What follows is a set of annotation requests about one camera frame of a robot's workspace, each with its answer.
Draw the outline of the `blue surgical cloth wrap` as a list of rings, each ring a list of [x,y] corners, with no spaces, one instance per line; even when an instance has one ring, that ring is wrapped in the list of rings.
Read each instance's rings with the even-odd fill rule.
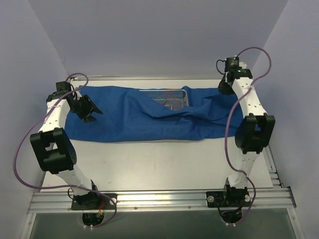
[[[69,113],[65,131],[70,139],[93,142],[223,138],[237,97],[223,95],[217,88],[184,86],[183,90],[189,105],[173,111],[138,89],[87,86],[81,93],[87,94],[103,113],[88,123]]]

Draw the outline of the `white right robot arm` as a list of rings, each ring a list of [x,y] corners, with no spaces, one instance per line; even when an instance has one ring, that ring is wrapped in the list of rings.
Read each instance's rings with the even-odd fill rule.
[[[249,69],[240,66],[238,56],[228,57],[222,61],[225,64],[222,80],[218,89],[223,95],[235,95],[237,101],[231,108],[226,123],[225,155],[230,168],[234,171],[226,180],[230,188],[221,193],[221,199],[226,205],[234,205],[239,200],[236,189],[246,189],[248,177],[260,153],[268,146],[275,125],[275,117],[269,115],[261,105],[253,86],[253,76]],[[240,107],[242,120],[235,132],[235,145],[239,149],[239,159],[235,165],[228,154],[228,133],[235,109]]]

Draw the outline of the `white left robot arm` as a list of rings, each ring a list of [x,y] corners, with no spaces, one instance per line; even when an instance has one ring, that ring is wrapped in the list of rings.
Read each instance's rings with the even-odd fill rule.
[[[77,166],[77,155],[64,130],[68,113],[75,113],[84,122],[95,121],[93,113],[102,111],[88,95],[74,91],[66,82],[56,83],[56,91],[48,96],[47,116],[38,131],[30,136],[30,143],[42,171],[61,178],[74,192],[74,199],[89,209],[100,205],[101,197],[92,180]]]

